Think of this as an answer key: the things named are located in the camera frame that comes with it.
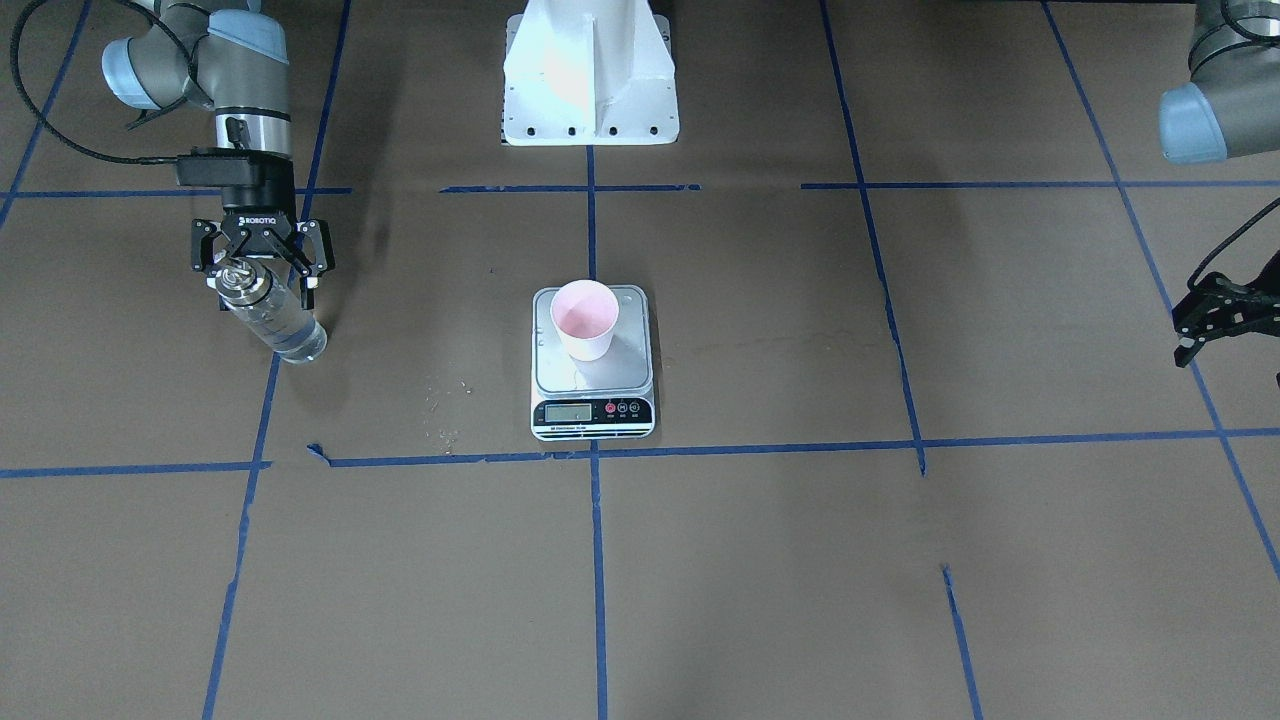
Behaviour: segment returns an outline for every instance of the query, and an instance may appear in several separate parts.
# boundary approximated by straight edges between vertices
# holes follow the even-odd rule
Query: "black cable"
[[[1258,220],[1261,220],[1262,218],[1266,218],[1267,214],[1275,210],[1276,208],[1280,208],[1280,197],[1276,197],[1275,200],[1268,202],[1266,208],[1254,213],[1253,217],[1245,220],[1243,225],[1236,228],[1235,232],[1233,232],[1230,236],[1228,236],[1226,240],[1220,242],[1217,247],[1211,250],[1210,254],[1204,256],[1204,260],[1201,261],[1199,266],[1196,268],[1196,272],[1192,273],[1192,277],[1187,278],[1187,288],[1193,292],[1201,292],[1196,288],[1196,282],[1199,279],[1201,273],[1204,272],[1204,268],[1208,268],[1208,264],[1212,263],[1215,258],[1217,258],[1224,250],[1230,247],[1230,245],[1236,240],[1239,240],[1242,234],[1249,232],[1249,228],[1256,225]],[[1212,295],[1215,297],[1231,297],[1228,293],[1217,293],[1217,292],[1210,292],[1208,295]]]
[[[1240,20],[1236,19],[1235,15],[1231,14],[1231,10],[1226,6],[1228,1],[1229,0],[1219,0],[1219,10],[1222,13],[1222,19],[1226,22],[1226,24],[1230,26],[1233,31],[1235,31],[1235,35],[1239,35],[1245,40],[1252,40],[1253,42],[1258,42],[1262,45],[1274,46],[1280,44],[1280,35],[1258,35],[1252,29],[1242,26]]]
[[[50,133],[52,133],[52,136],[56,137],[59,141],[61,141],[64,145],[67,145],[72,150],[76,150],[77,152],[82,152],[96,160],[104,160],[106,163],[118,163],[123,165],[165,165],[177,163],[178,159],[173,156],[122,158],[119,155],[108,155],[105,152],[91,150],[76,142],[74,140],[67,137],[61,132],[59,132],[59,129],[55,128],[51,122],[49,122],[49,118],[45,115],[45,113],[36,106],[35,101],[32,101],[31,99],[31,95],[27,94],[26,85],[23,85],[22,82],[22,68],[19,67],[18,63],[19,46],[22,45],[22,33],[27,28],[27,20],[31,19],[31,15],[35,14],[36,10],[38,10],[44,5],[47,5],[52,0],[31,0],[31,3],[28,3],[27,6],[22,9],[22,13],[19,13],[18,22],[14,23],[13,33],[9,36],[9,72],[13,74],[13,85],[18,90],[18,96],[22,99],[23,105],[27,106],[27,110],[29,110],[33,115],[36,115],[36,119],[40,120],[40,124]],[[114,0],[114,3],[116,5],[123,5],[136,13],[142,14],[145,18],[147,18],[148,23],[151,23],[155,27],[159,27],[160,31],[164,32],[164,35],[170,41],[173,41],[173,44],[182,53],[183,59],[187,60],[187,76],[191,78],[192,82],[196,82],[197,67],[195,56],[192,56],[191,51],[187,50],[187,46],[183,45],[182,40],[177,36],[177,33],[174,33],[173,29],[169,28],[169,26],[165,24],[159,15],[156,15],[155,13],[141,5],[131,3],[129,0]],[[157,114],[154,114],[151,117],[143,115],[143,118],[136,120],[134,127],[150,119],[155,119],[161,114],[165,114],[169,110],[173,110],[175,106],[177,105],[165,108]]]

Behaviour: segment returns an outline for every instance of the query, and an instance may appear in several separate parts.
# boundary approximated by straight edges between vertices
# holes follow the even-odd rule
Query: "kitchen scale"
[[[529,427],[544,441],[640,438],[658,420],[653,400],[649,299],[634,284],[614,284],[618,322],[599,360],[568,356],[552,324],[558,287],[534,295],[532,383]]]

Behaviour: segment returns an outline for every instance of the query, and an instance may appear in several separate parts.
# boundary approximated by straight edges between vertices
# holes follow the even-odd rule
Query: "scale platform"
[[[570,357],[552,324],[559,288],[534,295],[529,427],[538,439],[641,438],[657,425],[649,299],[634,284],[609,288],[618,297],[618,323],[609,351],[590,363]]]

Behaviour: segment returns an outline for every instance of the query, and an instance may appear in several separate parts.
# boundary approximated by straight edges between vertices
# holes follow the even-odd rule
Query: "scale control panel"
[[[543,439],[644,437],[654,428],[653,405],[644,397],[544,400],[532,420]]]

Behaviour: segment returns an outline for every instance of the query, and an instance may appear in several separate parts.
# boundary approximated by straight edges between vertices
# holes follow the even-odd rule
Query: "scale display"
[[[599,360],[573,360],[552,325],[549,287],[534,295],[530,429],[544,441],[640,438],[657,425],[649,300],[636,286],[609,286],[618,323]]]

